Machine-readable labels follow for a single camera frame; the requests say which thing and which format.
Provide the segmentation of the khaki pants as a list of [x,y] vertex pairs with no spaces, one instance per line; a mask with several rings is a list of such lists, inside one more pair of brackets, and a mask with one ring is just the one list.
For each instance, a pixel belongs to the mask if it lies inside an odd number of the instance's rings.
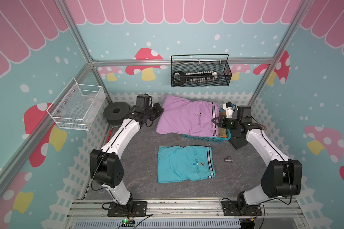
[[[220,116],[226,116],[225,111],[220,111],[219,112]],[[228,138],[227,130],[224,128],[219,127],[218,128],[218,137],[220,138]]]

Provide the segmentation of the purple pants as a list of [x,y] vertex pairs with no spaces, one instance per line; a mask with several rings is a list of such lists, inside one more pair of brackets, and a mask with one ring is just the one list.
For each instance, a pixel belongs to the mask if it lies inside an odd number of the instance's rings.
[[212,122],[219,116],[220,107],[216,102],[190,101],[168,95],[162,108],[164,112],[156,128],[157,133],[218,137],[218,126]]

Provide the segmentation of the teal pants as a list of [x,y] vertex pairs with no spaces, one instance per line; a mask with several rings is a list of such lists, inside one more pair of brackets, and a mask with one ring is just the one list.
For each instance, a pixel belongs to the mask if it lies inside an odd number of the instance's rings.
[[212,148],[205,146],[159,147],[157,170],[160,184],[216,177]]

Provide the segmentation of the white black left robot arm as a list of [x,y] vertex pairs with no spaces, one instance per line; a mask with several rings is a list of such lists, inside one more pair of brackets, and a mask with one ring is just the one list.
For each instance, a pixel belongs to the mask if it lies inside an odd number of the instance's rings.
[[124,168],[121,157],[143,125],[148,121],[153,122],[163,113],[161,105],[152,102],[152,96],[140,94],[137,96],[136,105],[132,107],[125,102],[108,105],[103,112],[104,117],[119,128],[101,149],[94,149],[89,155],[91,181],[100,184],[112,196],[117,206],[128,211],[133,208],[133,198],[123,182]]

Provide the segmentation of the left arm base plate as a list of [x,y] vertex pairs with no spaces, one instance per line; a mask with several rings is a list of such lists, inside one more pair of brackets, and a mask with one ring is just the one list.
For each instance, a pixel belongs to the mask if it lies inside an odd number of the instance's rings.
[[132,204],[127,204],[124,206],[116,204],[115,202],[111,202],[110,204],[106,204],[105,210],[108,211],[108,217],[145,217],[147,205],[147,201],[135,201]]

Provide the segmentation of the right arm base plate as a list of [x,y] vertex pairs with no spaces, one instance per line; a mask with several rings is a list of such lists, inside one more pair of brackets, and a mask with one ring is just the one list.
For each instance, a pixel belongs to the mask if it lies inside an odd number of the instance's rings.
[[223,198],[221,200],[224,216],[247,216],[256,218],[262,216],[259,205],[247,205],[243,199],[230,200]]

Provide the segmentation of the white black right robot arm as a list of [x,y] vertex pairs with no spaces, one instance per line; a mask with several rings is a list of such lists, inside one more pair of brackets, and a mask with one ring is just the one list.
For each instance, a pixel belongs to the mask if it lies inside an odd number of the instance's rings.
[[251,144],[264,161],[266,170],[260,185],[241,192],[236,200],[237,209],[259,207],[279,197],[292,199],[301,192],[303,166],[290,159],[267,137],[264,126],[251,115],[250,106],[223,105],[225,116],[212,119],[212,123],[231,133],[229,142],[235,149]]

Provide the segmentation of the teal plastic basket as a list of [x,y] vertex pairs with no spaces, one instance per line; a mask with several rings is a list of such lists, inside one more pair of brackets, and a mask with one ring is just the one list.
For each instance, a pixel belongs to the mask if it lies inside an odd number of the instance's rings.
[[193,125],[192,129],[188,131],[189,134],[194,135],[187,135],[183,134],[184,138],[190,138],[195,140],[203,140],[203,141],[210,141],[220,143],[231,138],[231,133],[227,130],[228,138],[220,138],[218,137],[218,128],[215,124],[211,122],[212,118],[216,118],[219,116],[219,111],[215,110],[216,107],[211,107],[206,110],[204,113],[199,114],[198,124]]

